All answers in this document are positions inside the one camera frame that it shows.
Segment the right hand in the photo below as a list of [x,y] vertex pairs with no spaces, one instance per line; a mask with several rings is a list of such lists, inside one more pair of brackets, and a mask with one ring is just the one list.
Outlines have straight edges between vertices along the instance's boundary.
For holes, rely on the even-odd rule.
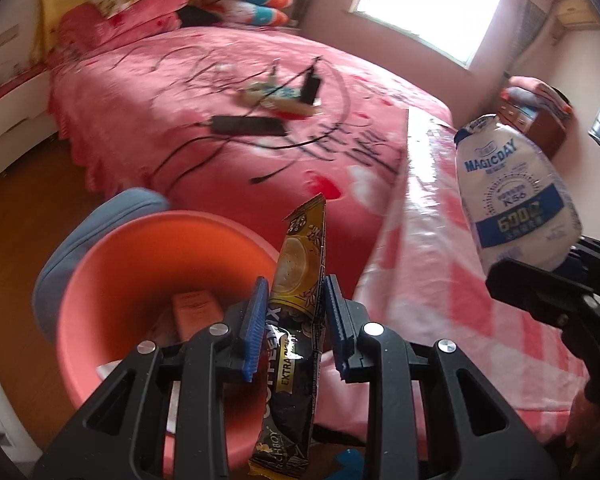
[[590,402],[583,390],[571,403],[566,445],[579,453],[594,451],[600,445],[600,406]]

